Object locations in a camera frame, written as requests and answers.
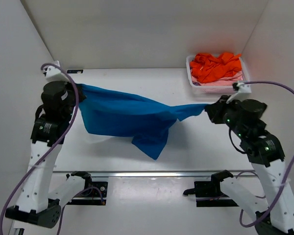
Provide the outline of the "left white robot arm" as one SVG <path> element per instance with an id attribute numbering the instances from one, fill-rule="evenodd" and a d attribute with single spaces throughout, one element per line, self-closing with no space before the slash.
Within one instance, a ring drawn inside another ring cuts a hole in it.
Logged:
<path id="1" fill-rule="evenodd" d="M 6 218 L 51 229 L 57 224 L 64 206 L 90 185 L 88 172 L 75 171 L 67 175 L 64 184 L 49 192 L 55 161 L 78 105 L 85 98 L 81 85 L 54 81 L 43 87 L 43 104 L 36 110 L 30 137 L 26 179 L 21 183 L 16 204 L 4 210 Z"/>

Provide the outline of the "blue t shirt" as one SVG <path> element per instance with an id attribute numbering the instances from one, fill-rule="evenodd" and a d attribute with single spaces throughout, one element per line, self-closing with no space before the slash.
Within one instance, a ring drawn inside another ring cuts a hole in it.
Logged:
<path id="1" fill-rule="evenodd" d="M 79 109 L 86 131 L 93 135 L 131 137 L 132 144 L 157 160 L 176 121 L 200 115 L 206 104 L 169 106 L 136 94 L 79 84 Z"/>

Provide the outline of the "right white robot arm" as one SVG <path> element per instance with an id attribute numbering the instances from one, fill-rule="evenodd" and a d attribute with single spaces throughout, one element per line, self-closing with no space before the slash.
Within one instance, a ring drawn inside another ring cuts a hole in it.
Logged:
<path id="1" fill-rule="evenodd" d="M 197 201 L 229 197 L 253 220 L 257 234 L 294 235 L 294 194 L 286 175 L 285 154 L 261 120 L 267 105 L 254 99 L 229 98 L 223 95 L 204 110 L 213 124 L 226 124 L 240 139 L 240 150 L 247 155 L 265 198 L 253 195 L 227 170 L 212 174 L 209 181 L 196 182 L 183 194 L 193 194 Z"/>

